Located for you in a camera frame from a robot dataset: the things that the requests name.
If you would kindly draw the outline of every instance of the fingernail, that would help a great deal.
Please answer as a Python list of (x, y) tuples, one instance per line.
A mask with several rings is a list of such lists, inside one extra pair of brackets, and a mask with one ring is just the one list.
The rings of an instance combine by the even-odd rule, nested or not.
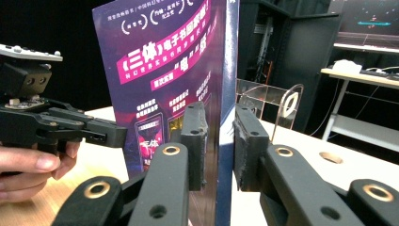
[(38, 170), (55, 170), (56, 168), (59, 167), (60, 161), (56, 160), (58, 158), (55, 158), (54, 156), (51, 156), (49, 154), (42, 154), (38, 162), (36, 163), (36, 169)]
[(77, 156), (77, 148), (76, 146), (73, 146), (71, 151), (71, 158), (75, 158), (76, 156)]
[(67, 170), (64, 170), (64, 168), (60, 168), (56, 171), (56, 175), (53, 176), (53, 178), (58, 181), (59, 179), (61, 179), (63, 176), (65, 176), (65, 174), (67, 174)]

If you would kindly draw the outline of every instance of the white desk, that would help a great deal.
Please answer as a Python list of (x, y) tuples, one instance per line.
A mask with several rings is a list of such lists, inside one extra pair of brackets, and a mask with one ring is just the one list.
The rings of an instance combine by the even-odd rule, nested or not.
[[(111, 107), (90, 111), (88, 114), (110, 120), (114, 118)], [(271, 135), (273, 124), (265, 121), (262, 124)], [(277, 129), (275, 144), (285, 144), (299, 150), (324, 180), (340, 188), (347, 190), (353, 180), (369, 178), (399, 190), (399, 180), (392, 175), (399, 171), (399, 166), (392, 163), (283, 128)], [(337, 155), (343, 162), (331, 163), (322, 158), (320, 153)], [(83, 142), (76, 166), (64, 178), (59, 181), (49, 180), (47, 186), (29, 201), (0, 204), (0, 225), (50, 225), (59, 207), (73, 190), (86, 179), (98, 175), (127, 181), (122, 151)], [(259, 193), (238, 192), (234, 180), (231, 189), (231, 226), (266, 225), (259, 204)]]
[(323, 69), (322, 73), (329, 74), (330, 77), (343, 79), (343, 86), (329, 117), (322, 140), (328, 140), (329, 134), (332, 131), (399, 152), (399, 131), (338, 114), (349, 81), (392, 89), (399, 89), (399, 81), (365, 74), (343, 73), (331, 69)]

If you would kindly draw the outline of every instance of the circular hole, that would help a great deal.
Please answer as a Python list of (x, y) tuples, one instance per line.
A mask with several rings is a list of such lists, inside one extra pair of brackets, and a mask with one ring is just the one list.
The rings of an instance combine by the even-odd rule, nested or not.
[(324, 158), (328, 162), (332, 162), (332, 163), (335, 163), (335, 164), (342, 164), (342, 162), (343, 162), (343, 160), (338, 155), (336, 155), (334, 153), (321, 152), (319, 154), (320, 154), (320, 156), (322, 158)]
[(155, 205), (150, 210), (152, 218), (163, 218), (167, 214), (167, 208), (163, 205)]
[(47, 81), (47, 79), (45, 77), (42, 77), (41, 80), (39, 81), (40, 84), (43, 84)]
[(363, 187), (364, 192), (376, 200), (392, 202), (393, 195), (384, 187), (377, 185), (367, 185)]
[(28, 86), (33, 85), (34, 83), (35, 83), (35, 79), (34, 79), (34, 78), (29, 78), (29, 79), (26, 81), (26, 84), (27, 84)]
[(293, 151), (286, 148), (277, 148), (276, 152), (283, 157), (291, 157), (294, 155)]
[(322, 214), (329, 219), (334, 219), (334, 220), (338, 220), (340, 219), (340, 214), (335, 211), (334, 209), (330, 208), (330, 207), (322, 207), (321, 209)]
[(175, 146), (168, 146), (162, 152), (166, 155), (174, 155), (180, 152), (180, 148)]
[(97, 199), (108, 193), (111, 185), (101, 181), (89, 185), (85, 190), (85, 196), (89, 199)]
[(103, 186), (103, 185), (97, 185), (97, 186), (92, 187), (91, 190), (90, 190), (90, 192), (91, 192), (91, 193), (98, 194), (98, 193), (102, 192), (103, 189), (104, 189), (104, 186)]

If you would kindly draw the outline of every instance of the dark wall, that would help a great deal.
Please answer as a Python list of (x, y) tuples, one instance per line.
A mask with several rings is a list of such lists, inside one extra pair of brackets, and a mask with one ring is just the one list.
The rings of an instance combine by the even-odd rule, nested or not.
[(41, 96), (90, 110), (111, 105), (91, 10), (105, 0), (2, 0), (0, 43), (61, 52)]

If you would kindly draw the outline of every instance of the white shelf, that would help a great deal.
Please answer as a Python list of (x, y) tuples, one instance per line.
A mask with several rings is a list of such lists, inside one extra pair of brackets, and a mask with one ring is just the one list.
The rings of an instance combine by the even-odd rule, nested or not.
[(399, 131), (337, 115), (331, 131), (399, 152)]

